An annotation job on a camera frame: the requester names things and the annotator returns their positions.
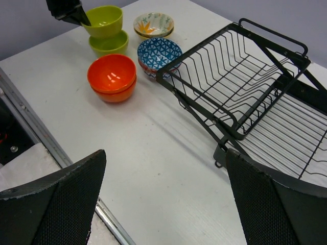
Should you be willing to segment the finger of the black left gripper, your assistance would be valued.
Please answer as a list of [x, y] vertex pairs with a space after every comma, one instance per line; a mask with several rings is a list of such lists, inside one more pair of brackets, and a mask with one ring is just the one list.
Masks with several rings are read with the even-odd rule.
[[91, 26], [80, 0], [46, 0], [46, 4], [56, 20], [79, 26]]

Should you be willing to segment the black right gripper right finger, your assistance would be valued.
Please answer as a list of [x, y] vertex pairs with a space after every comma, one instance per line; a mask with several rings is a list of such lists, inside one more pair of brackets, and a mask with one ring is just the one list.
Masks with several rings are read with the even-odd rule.
[[233, 149], [226, 168], [247, 244], [326, 244], [326, 188]]

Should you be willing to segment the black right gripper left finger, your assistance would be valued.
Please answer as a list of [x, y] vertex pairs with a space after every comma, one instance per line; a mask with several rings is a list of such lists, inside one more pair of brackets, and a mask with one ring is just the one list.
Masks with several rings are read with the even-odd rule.
[[98, 150], [1, 192], [1, 244], [87, 244], [106, 168]]

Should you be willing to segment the lime green bowl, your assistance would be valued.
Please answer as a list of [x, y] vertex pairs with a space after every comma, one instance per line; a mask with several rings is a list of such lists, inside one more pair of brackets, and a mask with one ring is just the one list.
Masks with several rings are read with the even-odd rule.
[[100, 6], [86, 12], [91, 25], [82, 27], [93, 38], [109, 38], [118, 34], [123, 26], [123, 10], [117, 6]]
[[115, 36], [109, 38], [89, 37], [88, 44], [99, 58], [109, 54], [125, 54], [129, 43], [129, 36], [121, 30]]

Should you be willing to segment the orange bowl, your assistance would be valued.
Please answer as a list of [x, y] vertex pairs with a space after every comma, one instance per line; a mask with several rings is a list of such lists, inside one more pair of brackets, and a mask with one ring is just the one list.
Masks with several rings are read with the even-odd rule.
[[129, 86], [126, 90], [124, 90], [122, 92], [115, 93], [115, 94], [108, 94], [108, 93], [98, 92], [95, 89], [93, 89], [93, 91], [104, 102], [107, 102], [107, 103], [120, 103], [120, 102], [123, 102], [123, 101], [129, 99], [132, 96], [132, 94], [133, 94], [133, 92], [135, 90], [136, 82], [137, 82], [137, 77], [134, 79], [131, 86]]
[[135, 63], [131, 58], [121, 54], [100, 57], [87, 71], [90, 86], [103, 93], [121, 92], [130, 87], [135, 78]]

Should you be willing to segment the white floral leaf bowl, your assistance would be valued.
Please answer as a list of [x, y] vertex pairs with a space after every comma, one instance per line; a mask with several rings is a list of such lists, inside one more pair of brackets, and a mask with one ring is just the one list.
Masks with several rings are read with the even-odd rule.
[[174, 20], [163, 13], [145, 13], [134, 20], [133, 28], [141, 34], [160, 35], [174, 28]]

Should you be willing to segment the blue white patterned bowl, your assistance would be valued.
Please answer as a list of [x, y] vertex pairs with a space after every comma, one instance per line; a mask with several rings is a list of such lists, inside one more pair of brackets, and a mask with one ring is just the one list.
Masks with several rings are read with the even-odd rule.
[[180, 46], [166, 38], [150, 38], [137, 48], [137, 56], [148, 68], [159, 70], [183, 54]]

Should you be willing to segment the orange bowl front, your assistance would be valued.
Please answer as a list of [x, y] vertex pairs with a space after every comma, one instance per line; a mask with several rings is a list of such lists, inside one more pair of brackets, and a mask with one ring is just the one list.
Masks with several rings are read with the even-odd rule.
[[95, 89], [93, 89], [93, 91], [104, 102], [107, 102], [107, 103], [120, 103], [120, 102], [123, 102], [123, 101], [129, 99], [132, 96], [132, 94], [133, 94], [133, 92], [135, 90], [136, 82], [137, 82], [137, 77], [134, 79], [131, 86], [129, 86], [126, 90], [124, 90], [122, 92], [115, 93], [115, 94], [108, 94], [108, 93], [98, 92]]

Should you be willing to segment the red pink patterned bowl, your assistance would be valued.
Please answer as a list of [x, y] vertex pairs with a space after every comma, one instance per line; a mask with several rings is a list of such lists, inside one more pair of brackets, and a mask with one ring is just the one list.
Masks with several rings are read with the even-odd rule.
[[[140, 65], [140, 67], [142, 68], [143, 72], [144, 72], [147, 76], [149, 76], [150, 78], [156, 80], [157, 70], [152, 69], [152, 68], [149, 68], [149, 67], [148, 67], [146, 64], [144, 64], [140, 59], [138, 59], [138, 63], [139, 63], [139, 65]], [[177, 65], [176, 67], [173, 67], [173, 68], [170, 70], [170, 72], [172, 72], [172, 73], [174, 73], [174, 74], [177, 73], [177, 69], [178, 69], [179, 67], [180, 67], [180, 64]], [[171, 75], [168, 74], [168, 73], [166, 73], [166, 72], [164, 72], [164, 73], [162, 74], [162, 77], [163, 77], [164, 80], [167, 80], [167, 79], [169, 79], [169, 78], [171, 77]]]

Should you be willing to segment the yellow sun pattern bowl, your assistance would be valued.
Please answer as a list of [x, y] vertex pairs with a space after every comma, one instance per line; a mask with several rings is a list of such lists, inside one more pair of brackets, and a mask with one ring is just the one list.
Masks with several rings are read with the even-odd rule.
[[137, 30], [134, 30], [134, 32], [142, 39], [151, 39], [151, 38], [168, 38], [173, 32], [174, 32], [174, 28], [172, 28], [170, 31], [168, 31], [167, 33], [163, 33], [160, 35], [148, 35], [148, 34], [141, 34], [139, 33]]

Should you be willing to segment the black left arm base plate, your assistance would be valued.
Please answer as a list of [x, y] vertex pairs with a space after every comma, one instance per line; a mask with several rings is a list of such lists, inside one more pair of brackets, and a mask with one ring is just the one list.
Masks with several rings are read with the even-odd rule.
[[35, 143], [19, 111], [1, 90], [1, 166], [8, 164]]

